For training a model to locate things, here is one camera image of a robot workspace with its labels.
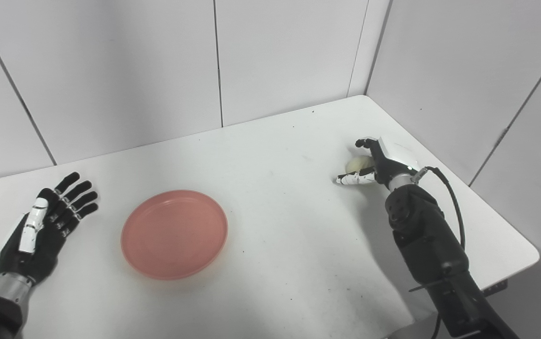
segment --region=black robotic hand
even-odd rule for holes
[[[19,251],[21,236],[28,219],[25,214],[15,231],[0,251],[0,274],[17,273],[29,278],[34,285],[48,277],[57,264],[57,255],[65,244],[66,237],[78,226],[81,219],[98,209],[91,203],[97,193],[91,191],[76,199],[92,188],[90,181],[81,182],[71,191],[65,191],[80,179],[77,172],[66,176],[55,189],[44,188],[38,194],[48,202],[42,228],[36,234],[33,253]]]

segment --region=white object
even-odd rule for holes
[[[46,210],[48,208],[48,201],[45,198],[36,198],[36,202],[32,206],[30,214],[25,219],[25,225],[23,226],[23,232],[21,232],[21,239],[19,241],[19,251],[24,253],[34,253],[36,247],[36,236],[42,229],[42,221]]]
[[[408,292],[417,284],[393,243],[384,208],[389,191],[331,180],[352,157],[349,148],[367,154],[354,148],[361,135],[389,135],[449,178],[480,288],[539,259],[380,106],[358,96],[0,178],[6,206],[0,208],[0,242],[25,202],[69,172],[96,183],[101,197],[100,209],[68,237],[55,272],[36,288],[30,319],[37,321],[28,320],[24,336],[376,339],[430,316],[427,294]],[[427,175],[420,186],[456,229],[442,182]],[[142,277],[122,257],[122,225],[145,199],[184,188],[222,206],[229,222],[225,247],[189,278]],[[59,314],[72,314],[72,321]]]
[[[412,167],[416,171],[419,171],[419,163],[417,162],[417,157],[412,153],[410,148],[394,142],[390,137],[383,135],[378,140],[381,150],[384,153],[384,156],[393,161],[403,163],[409,167]]]

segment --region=cable connector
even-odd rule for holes
[[[421,180],[421,178],[423,178],[423,176],[425,175],[425,173],[427,173],[427,171],[429,171],[429,168],[427,166],[421,168],[419,170],[419,172],[417,172],[417,174],[415,174],[412,178],[411,178],[411,181],[412,183],[414,183],[415,185],[418,185],[419,184],[419,180]]]

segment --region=white table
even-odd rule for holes
[[[36,288],[26,339],[379,339],[434,312],[393,243],[379,185],[333,183],[360,137],[389,135],[442,168],[466,223],[481,288],[528,268],[536,249],[376,103],[352,97],[57,167],[0,178],[0,249],[42,187],[78,171],[100,210],[68,238]],[[421,186],[457,223],[447,190]],[[193,189],[216,199],[229,236],[208,268],[178,281],[135,272],[120,232],[142,201]]]

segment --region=wall seam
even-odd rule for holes
[[[42,136],[42,133],[40,133],[40,129],[38,128],[38,125],[36,125],[36,121],[34,120],[32,114],[30,113],[29,109],[27,109],[27,105],[25,104],[25,101],[23,100],[23,97],[21,96],[19,89],[17,88],[15,82],[13,81],[12,77],[10,76],[10,73],[8,72],[7,67],[5,66],[5,63],[3,62],[3,59],[0,56],[0,66],[5,73],[5,76],[8,80],[8,83],[12,87],[15,95],[17,96],[17,99],[19,100],[21,107],[23,107],[23,111],[27,115],[27,119],[32,124],[32,127],[36,131],[36,135],[38,135],[38,138],[40,139],[40,142],[42,143],[42,146],[44,147],[44,150],[46,150],[46,153],[48,154],[48,157],[52,161],[53,165],[57,165],[57,161],[55,161],[55,157],[53,157],[53,153],[51,153],[50,148],[48,147],[46,141],[44,140],[44,137]]]
[[[375,69],[375,64],[377,62],[377,57],[380,55],[380,47],[381,42],[383,41],[383,36],[385,33],[385,27],[387,26],[387,21],[389,19],[389,13],[391,12],[391,4],[394,2],[394,0],[389,0],[389,3],[387,4],[387,9],[385,10],[385,17],[383,24],[381,25],[381,32],[380,32],[380,38],[377,40],[377,47],[375,48],[375,53],[373,55],[373,64],[371,64],[371,70],[369,71],[369,79],[367,80],[367,87],[364,89],[364,94],[367,95],[369,93],[369,85],[371,83],[371,77],[373,76],[373,71]]]
[[[477,176],[479,176],[479,174],[481,173],[481,171],[484,169],[486,163],[488,163],[488,161],[490,160],[490,157],[492,157],[492,154],[494,154],[494,151],[496,151],[496,148],[498,148],[498,146],[501,144],[501,142],[503,141],[503,139],[505,139],[505,136],[507,135],[507,133],[509,133],[509,129],[511,129],[511,126],[513,126],[513,123],[515,122],[515,120],[517,120],[519,114],[522,112],[522,110],[526,107],[526,104],[528,103],[529,99],[533,96],[534,92],[536,91],[536,89],[538,88],[538,86],[540,85],[541,83],[541,75],[538,79],[538,81],[536,81],[535,85],[533,86],[532,90],[529,92],[528,96],[526,97],[526,99],[524,100],[524,102],[522,103],[522,105],[520,106],[520,108],[517,110],[517,112],[515,113],[515,115],[513,116],[513,119],[511,120],[511,122],[509,122],[509,125],[507,125],[507,127],[505,127],[505,129],[503,130],[503,132],[501,133],[500,137],[498,138],[498,140],[496,141],[496,144],[494,144],[494,147],[492,148],[492,150],[490,151],[490,153],[488,153],[488,156],[486,157],[486,159],[484,160],[484,162],[482,163],[482,165],[479,167],[479,169],[477,170],[477,172],[475,173],[475,175],[473,176],[473,178],[471,179],[471,182],[469,182],[469,187],[471,187],[471,185],[473,184],[473,182],[475,182],[475,179],[477,179]]]
[[[216,63],[218,66],[218,97],[220,105],[220,127],[225,126],[225,119],[222,114],[222,81],[220,79],[220,52],[218,48],[218,17],[216,15],[216,0],[214,3],[214,34],[216,35]]]
[[[356,60],[358,59],[358,51],[360,50],[360,41],[363,39],[364,24],[367,21],[367,12],[369,11],[370,0],[367,0],[367,7],[364,10],[363,25],[360,27],[360,35],[358,36],[358,46],[356,54],[354,54],[354,64],[352,64],[352,73],[350,73],[350,82],[347,86],[346,98],[350,95],[350,87],[352,86],[352,78],[354,77],[354,69],[356,68]]]

